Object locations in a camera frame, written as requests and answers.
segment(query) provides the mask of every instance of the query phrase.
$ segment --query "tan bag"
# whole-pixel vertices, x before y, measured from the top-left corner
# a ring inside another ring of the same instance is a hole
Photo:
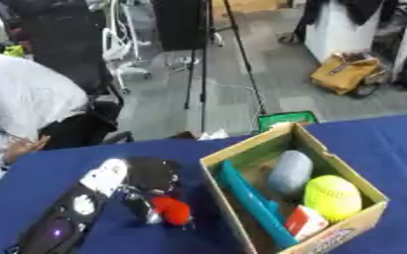
[[[343,95],[359,85],[379,66],[376,58],[360,55],[332,55],[310,78],[317,85],[332,89],[336,94]]]

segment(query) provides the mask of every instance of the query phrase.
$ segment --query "table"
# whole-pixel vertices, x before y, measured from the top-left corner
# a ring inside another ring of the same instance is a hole
[[[309,130],[391,198],[376,228],[332,253],[407,254],[407,115],[319,124]],[[197,230],[130,227],[130,213],[112,200],[81,247],[81,254],[238,253],[204,187],[198,158],[245,138],[158,140],[26,156],[0,183],[0,253],[89,168],[110,156],[128,155],[162,157],[183,165],[185,199],[195,212]]]

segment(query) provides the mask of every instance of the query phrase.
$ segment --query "green basket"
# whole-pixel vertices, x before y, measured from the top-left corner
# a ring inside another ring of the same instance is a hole
[[[268,131],[273,125],[283,122],[318,123],[312,111],[285,112],[272,115],[260,115],[258,118],[259,132]]]

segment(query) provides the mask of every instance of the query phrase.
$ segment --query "gray shirt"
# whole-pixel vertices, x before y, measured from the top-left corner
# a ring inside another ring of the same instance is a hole
[[[0,55],[0,165],[11,142],[84,112],[86,94],[67,77],[29,60]]]

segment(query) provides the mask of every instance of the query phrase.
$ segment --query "black tripod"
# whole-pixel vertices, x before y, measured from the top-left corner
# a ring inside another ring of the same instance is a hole
[[[237,26],[237,23],[234,19],[234,15],[231,11],[231,6],[229,5],[228,0],[223,0],[223,4],[225,6],[225,11],[226,14],[228,15],[228,19],[230,22],[230,26],[227,28],[221,28],[221,29],[216,29],[214,27],[213,23],[213,16],[212,16],[212,0],[202,0],[202,7],[200,9],[200,14],[198,15],[198,23],[197,26],[200,30],[202,30],[202,38],[203,38],[203,55],[202,55],[202,93],[201,93],[201,103],[202,103],[202,132],[204,131],[205,127],[205,106],[206,106],[206,47],[208,43],[208,39],[211,42],[214,42],[214,34],[223,30],[227,29],[232,29],[234,32],[234,37],[236,38],[237,45],[239,46],[240,53],[242,55],[243,62],[245,64],[245,69],[248,72],[248,76],[250,79],[250,82],[253,86],[254,89],[254,94],[256,96],[256,99],[258,101],[259,107],[260,107],[260,113],[261,114],[266,114],[265,112],[265,107],[264,103],[259,95],[257,85],[256,85],[256,80],[254,79],[253,73],[252,73],[252,67],[250,62],[248,61],[248,57],[245,52],[245,47],[243,47],[242,40],[240,39],[239,36],[239,28]],[[185,108],[189,109],[190,108],[190,93],[191,93],[191,87],[192,87],[192,82],[193,82],[193,72],[194,72],[194,62],[196,59],[196,49],[197,47],[194,47],[192,49],[191,53],[191,64],[189,66],[189,79],[188,79],[188,87],[187,87],[187,99],[185,101]]]

